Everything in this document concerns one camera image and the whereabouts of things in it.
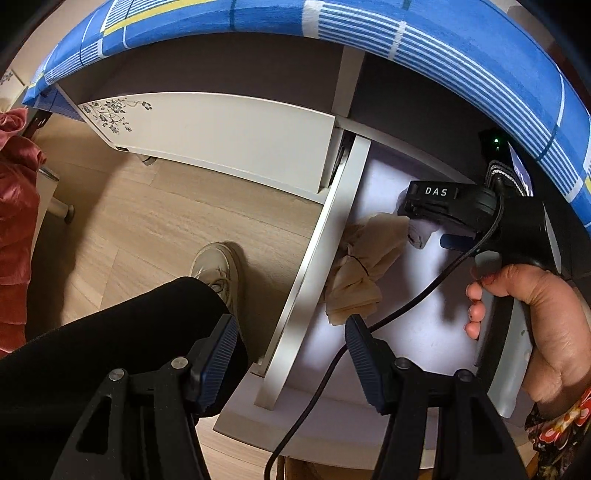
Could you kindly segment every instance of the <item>blue gripper pad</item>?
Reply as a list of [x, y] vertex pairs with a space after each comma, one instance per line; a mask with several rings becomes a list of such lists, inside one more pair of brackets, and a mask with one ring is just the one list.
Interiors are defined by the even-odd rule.
[[361, 382], [368, 403], [382, 413], [387, 399], [385, 383], [392, 378], [390, 362], [383, 354], [381, 343], [389, 350], [386, 342], [372, 337], [360, 315], [351, 315], [345, 323], [345, 342], [355, 371]]
[[217, 393], [222, 385], [223, 377], [228, 369], [228, 364], [236, 348], [238, 340], [238, 323], [232, 318], [228, 321], [219, 336], [209, 358], [202, 367], [200, 376], [200, 391], [197, 403], [203, 411], [213, 405]]

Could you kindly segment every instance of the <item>black cable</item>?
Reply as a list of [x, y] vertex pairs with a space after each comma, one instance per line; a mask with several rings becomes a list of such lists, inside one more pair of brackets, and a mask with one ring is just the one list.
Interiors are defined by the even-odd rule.
[[[406, 305], [400, 307], [398, 310], [391, 313], [387, 317], [383, 318], [378, 323], [372, 325], [369, 328], [370, 332], [375, 332], [376, 330], [389, 324], [391, 321], [404, 315], [406, 312], [408, 312], [409, 310], [411, 310], [412, 308], [417, 306], [425, 298], [427, 298], [433, 292], [433, 290], [435, 290], [443, 282], [443, 280], [445, 280], [450, 275], [450, 273], [452, 273], [465, 259], [471, 257], [476, 252], [478, 252], [480, 247], [482, 245], [484, 245], [489, 240], [489, 238], [493, 235], [493, 233], [495, 233], [495, 231], [496, 231], [497, 227], [499, 226], [499, 223], [501, 222], [501, 219], [503, 217], [503, 212], [505, 211], [505, 199], [504, 199], [503, 195], [501, 195], [501, 194], [497, 195], [497, 198], [499, 200], [499, 205], [498, 205], [498, 208], [496, 211], [495, 220], [492, 222], [491, 227], [484, 234], [484, 236], [480, 240], [478, 240], [477, 243], [470, 250], [463, 253], [462, 255], [457, 257], [452, 263], [450, 263], [437, 276], [437, 278], [435, 278], [435, 280], [433, 280], [421, 293], [419, 293], [416, 297], [414, 297]], [[310, 412], [312, 411], [312, 409], [314, 408], [314, 406], [318, 402], [318, 399], [322, 395], [322, 392], [324, 391], [326, 384], [329, 382], [331, 375], [335, 371], [336, 365], [339, 363], [339, 360], [345, 354], [346, 351], [347, 351], [346, 345], [343, 345], [339, 349], [339, 351], [337, 352], [335, 357], [332, 359], [332, 362], [330, 363], [328, 369], [326, 370], [326, 373], [322, 377], [322, 380], [320, 381], [320, 385], [318, 385], [316, 392], [314, 392], [314, 395], [312, 395], [312, 399], [308, 403], [307, 407], [304, 409], [304, 411], [301, 413], [301, 415], [298, 417], [298, 419], [295, 421], [295, 423], [291, 426], [291, 428], [285, 434], [283, 439], [279, 442], [279, 445], [277, 445], [277, 448], [275, 448], [275, 450], [273, 450], [273, 453], [271, 454], [271, 456], [267, 460], [267, 464], [265, 465], [265, 473], [264, 473], [265, 480], [271, 480], [271, 467], [273, 466], [273, 463], [275, 462], [277, 457], [279, 457], [279, 454], [281, 453], [281, 451], [285, 448], [287, 443], [289, 443], [291, 438], [294, 436], [296, 431], [300, 428], [301, 424], [304, 423], [304, 420], [308, 417], [308, 415], [310, 414]]]

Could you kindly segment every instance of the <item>floral sleeve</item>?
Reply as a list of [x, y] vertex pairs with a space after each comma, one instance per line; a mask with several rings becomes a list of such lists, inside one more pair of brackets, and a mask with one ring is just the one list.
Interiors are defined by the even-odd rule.
[[537, 406], [525, 424], [528, 437], [539, 452], [535, 480], [558, 480], [572, 463], [591, 421], [591, 387], [571, 409], [557, 419], [544, 420]]

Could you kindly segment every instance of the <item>white cloth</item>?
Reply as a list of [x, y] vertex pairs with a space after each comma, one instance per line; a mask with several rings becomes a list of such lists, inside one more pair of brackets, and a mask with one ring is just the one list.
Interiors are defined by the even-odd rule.
[[[404, 190], [398, 197], [398, 203], [396, 204], [396, 211], [402, 205], [404, 198], [406, 197], [407, 190]], [[408, 222], [408, 242], [414, 247], [422, 250], [427, 245], [427, 241], [431, 237], [431, 234], [439, 230], [440, 225], [431, 220], [424, 220], [420, 218], [411, 218]]]

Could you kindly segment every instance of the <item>white wall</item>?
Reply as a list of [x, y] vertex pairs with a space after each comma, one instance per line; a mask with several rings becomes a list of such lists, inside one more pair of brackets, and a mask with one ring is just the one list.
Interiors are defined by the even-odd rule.
[[530, 14], [525, 7], [522, 7], [516, 0], [491, 0], [497, 7], [517, 22], [529, 33], [544, 50], [554, 43], [554, 37], [546, 30], [546, 27], [539, 20]]
[[29, 83], [51, 49], [105, 0], [66, 0], [29, 37], [12, 61], [14, 73]]

